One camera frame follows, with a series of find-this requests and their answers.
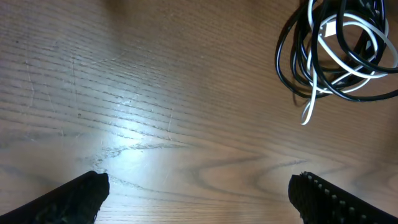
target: wooden surface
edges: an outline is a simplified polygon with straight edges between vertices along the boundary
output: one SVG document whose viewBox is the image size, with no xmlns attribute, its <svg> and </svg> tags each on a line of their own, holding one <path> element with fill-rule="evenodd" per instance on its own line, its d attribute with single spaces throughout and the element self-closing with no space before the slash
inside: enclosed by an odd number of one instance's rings
<svg viewBox="0 0 398 224">
<path fill-rule="evenodd" d="M 287 184 L 308 170 L 398 215 L 398 99 L 331 96 L 301 126 L 274 70 L 297 7 L 2 0 L 0 214 L 95 170 L 97 223 L 301 223 Z"/>
</svg>

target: white cable loop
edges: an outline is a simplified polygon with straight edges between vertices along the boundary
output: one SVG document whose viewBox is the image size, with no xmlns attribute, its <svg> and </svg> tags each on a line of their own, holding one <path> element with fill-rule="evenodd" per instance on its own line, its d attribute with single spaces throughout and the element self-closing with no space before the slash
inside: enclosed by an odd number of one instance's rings
<svg viewBox="0 0 398 224">
<path fill-rule="evenodd" d="M 312 6 L 313 5 L 313 0 L 309 0 L 308 2 L 308 10 L 307 10 L 307 17 L 308 17 L 308 23 L 310 24 L 311 30 L 313 30 L 313 18 L 312 18 Z M 327 24 L 328 22 L 332 21 L 333 19 L 335 19 L 337 17 L 337 14 L 334 14 L 330 17 L 327 17 L 325 20 L 323 20 L 321 22 L 321 27 L 323 27 L 325 24 Z M 358 26 L 360 28 L 362 28 L 363 30 L 365 30 L 366 33 L 368 33 L 369 38 L 371 39 L 370 43 L 371 46 L 374 49 L 374 55 L 368 59 L 368 61 L 370 62 L 371 60 L 373 60 L 377 54 L 377 40 L 376 37 L 374 35 L 377 34 L 388 46 L 388 48 L 390 49 L 390 51 L 392 52 L 392 56 L 394 58 L 394 63 L 393 63 L 393 67 L 397 67 L 398 66 L 398 52 L 396 50 L 396 48 L 393 46 L 393 44 L 391 43 L 391 41 L 387 38 L 388 37 L 388 33 L 389 33 L 389 25 L 388 25 L 388 21 L 386 19 L 386 27 L 385 27 L 385 33 L 383 34 L 379 29 L 377 29 L 376 27 L 374 27 L 372 24 L 368 23 L 367 21 L 365 21 L 364 19 L 355 16 L 354 14 L 350 14 L 350 13 L 344 13 L 344 17 L 349 17 L 354 19 L 355 21 L 349 21 L 349 22 L 344 22 L 343 26 Z M 359 84 L 356 87 L 352 87 L 349 88 L 347 90 L 343 90 L 343 93 L 349 93 L 355 90 L 358 90 L 360 88 L 362 88 L 363 86 L 365 86 L 370 79 L 373 78 L 382 78 L 385 77 L 386 73 L 375 73 L 375 72 L 371 72 L 370 74 L 366 74 L 366 73 L 361 73 L 358 70 L 360 70 L 361 68 L 363 68 L 363 66 L 357 66 L 355 68 L 351 68 L 350 66 L 348 66 L 347 64 L 344 63 L 344 61 L 342 61 L 330 48 L 329 46 L 326 44 L 326 42 L 323 40 L 322 36 L 319 35 L 318 37 L 312 37 L 312 38 L 317 38 L 318 42 L 320 43 L 320 45 L 322 46 L 323 49 L 325 49 L 325 51 L 327 52 L 327 54 L 343 69 L 345 69 L 347 71 L 346 74 L 342 75 L 341 77 L 337 78 L 336 80 L 334 80 L 332 82 L 332 84 L 337 84 L 338 82 L 340 82 L 342 79 L 350 76 L 350 75 L 355 75 L 361 78 L 365 78 L 365 80 Z M 329 94 L 333 94 L 331 91 L 322 88 L 319 88 L 318 85 L 318 75 L 312 65 L 312 50 L 309 50 L 308 53 L 308 59 L 307 59 L 307 72 L 312 76 L 312 82 L 310 82 L 311 86 L 312 86 L 312 94 L 311 94 L 311 98 L 309 99 L 308 103 L 305 105 L 305 108 L 303 110 L 302 113 L 302 125 L 306 125 L 310 119 L 311 119 L 311 115 L 313 113 L 313 109 L 315 106 L 315 100 L 316 100 L 316 96 L 317 93 L 329 93 Z"/>
</svg>

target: tangled cable bundle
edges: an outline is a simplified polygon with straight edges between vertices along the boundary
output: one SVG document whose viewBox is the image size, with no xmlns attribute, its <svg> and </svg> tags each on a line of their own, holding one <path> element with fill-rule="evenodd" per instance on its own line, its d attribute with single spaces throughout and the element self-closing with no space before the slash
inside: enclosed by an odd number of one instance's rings
<svg viewBox="0 0 398 224">
<path fill-rule="evenodd" d="M 279 37 L 275 53 L 275 68 L 282 83 L 294 94 L 308 98 L 303 114 L 302 125 L 310 121 L 315 100 L 335 94 L 355 102 L 377 101 L 398 95 L 398 90 L 376 96 L 354 96 L 348 93 L 365 86 L 373 78 L 382 78 L 389 73 L 398 73 L 398 53 L 391 41 L 388 21 L 385 15 L 384 0 L 324 0 L 313 10 L 316 0 L 308 0 L 287 21 Z M 294 30 L 294 43 L 290 53 L 290 69 L 297 83 L 312 89 L 311 95 L 305 88 L 288 80 L 280 69 L 280 55 L 286 37 Z M 343 27 L 358 26 L 363 32 L 351 50 L 345 40 Z M 305 49 L 304 40 L 311 32 L 310 48 Z M 336 34 L 338 43 L 346 54 L 340 59 L 324 41 L 328 35 Z M 326 68 L 320 65 L 318 43 L 339 65 L 339 68 Z M 392 52 L 394 63 L 391 68 L 379 66 L 386 46 Z"/>
</svg>

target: coiled cable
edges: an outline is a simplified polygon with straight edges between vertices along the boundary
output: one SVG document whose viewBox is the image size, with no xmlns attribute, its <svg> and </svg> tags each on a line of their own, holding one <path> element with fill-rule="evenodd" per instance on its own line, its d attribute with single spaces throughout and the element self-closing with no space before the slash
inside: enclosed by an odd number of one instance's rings
<svg viewBox="0 0 398 224">
<path fill-rule="evenodd" d="M 348 93 L 358 90 L 374 78 L 382 78 L 389 73 L 398 73 L 398 52 L 387 38 L 389 24 L 386 19 L 384 0 L 357 0 L 350 4 L 347 0 L 339 0 L 337 4 L 332 0 L 324 0 L 321 5 L 313 9 L 316 0 L 308 0 L 287 21 L 279 37 L 275 52 L 275 69 L 282 83 L 294 94 L 308 98 L 303 114 L 302 125 L 310 121 L 315 101 L 328 95 L 335 94 L 346 100 L 364 102 L 392 98 L 398 95 L 398 90 L 376 96 L 353 96 Z M 340 59 L 326 44 L 320 33 L 326 26 L 335 23 L 335 33 L 338 43 L 346 54 Z M 301 86 L 290 82 L 280 68 L 280 56 L 286 37 L 295 27 L 294 43 L 290 53 L 290 69 L 297 83 L 312 89 L 307 94 Z M 358 26 L 363 32 L 355 48 L 351 50 L 346 43 L 343 33 L 344 26 Z M 311 32 L 310 48 L 305 49 L 304 39 Z M 318 58 L 318 44 L 340 66 L 339 68 L 325 68 L 320 65 Z M 378 64 L 388 47 L 392 52 L 394 62 L 391 68 L 380 67 Z"/>
</svg>

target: black object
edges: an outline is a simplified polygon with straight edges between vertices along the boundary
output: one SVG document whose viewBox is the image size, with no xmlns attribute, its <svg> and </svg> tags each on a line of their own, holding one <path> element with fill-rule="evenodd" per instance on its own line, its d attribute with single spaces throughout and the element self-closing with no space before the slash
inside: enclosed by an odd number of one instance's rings
<svg viewBox="0 0 398 224">
<path fill-rule="evenodd" d="M 108 195 L 108 175 L 89 171 L 26 205 L 1 215 L 0 223 L 94 223 L 96 214 Z"/>
<path fill-rule="evenodd" d="M 311 97 L 307 94 L 308 91 L 305 89 L 312 87 L 310 84 L 310 82 L 312 82 L 312 77 L 310 74 L 308 74 L 305 65 L 305 61 L 307 60 L 308 55 L 305 51 L 304 39 L 311 31 L 307 19 L 307 7 L 308 1 L 305 1 L 305 3 L 302 4 L 287 21 L 285 27 L 280 33 L 279 41 L 277 43 L 275 52 L 275 69 L 280 80 L 294 94 L 301 96 L 302 98 Z M 315 24 L 312 31 L 312 37 L 316 37 L 319 35 L 320 23 L 322 20 L 324 20 L 328 16 L 337 14 L 336 35 L 340 47 L 346 53 L 346 58 L 344 60 L 345 64 L 351 67 L 362 65 L 363 68 L 359 70 L 359 72 L 362 73 L 371 73 L 372 71 L 398 73 L 398 68 L 384 68 L 378 66 L 386 46 L 384 41 L 379 36 L 376 36 L 378 51 L 376 57 L 371 60 L 370 63 L 367 61 L 367 59 L 371 58 L 371 56 L 374 55 L 374 51 L 372 47 L 366 49 L 366 44 L 369 41 L 369 37 L 365 31 L 363 31 L 363 33 L 361 34 L 361 37 L 359 38 L 354 50 L 351 50 L 347 46 L 343 35 L 344 12 L 355 14 L 356 16 L 363 18 L 364 20 L 368 21 L 379 30 L 384 32 L 386 25 L 384 0 L 352 0 L 349 3 L 347 3 L 347 0 L 324 0 L 323 3 L 313 11 Z M 290 52 L 290 69 L 298 86 L 295 83 L 289 81 L 289 79 L 282 73 L 282 70 L 280 68 L 280 55 L 282 54 L 282 48 L 286 37 L 288 36 L 294 25 L 296 25 L 296 27 L 294 32 L 294 43 Z M 346 100 L 357 102 L 385 100 L 398 96 L 398 90 L 376 96 L 353 96 L 347 93 L 343 93 L 342 89 L 353 86 L 364 80 L 364 78 L 357 76 L 348 76 L 340 81 L 339 84 L 332 85 L 331 82 L 345 74 L 346 71 L 342 68 L 325 68 L 320 66 L 317 54 L 318 41 L 316 38 L 312 39 L 311 48 L 313 66 L 319 76 L 319 88 L 327 88 L 332 93 Z M 303 76 L 299 75 L 296 69 L 297 65 Z M 330 79 L 327 79 L 327 77 L 325 76 L 326 73 L 331 74 L 332 77 Z M 322 98 L 328 95 L 329 94 L 327 93 L 320 93 L 317 95 L 317 98 Z"/>
<path fill-rule="evenodd" d="M 289 182 L 289 200 L 300 212 L 304 223 L 398 223 L 398 218 L 311 172 L 292 176 Z"/>
</svg>

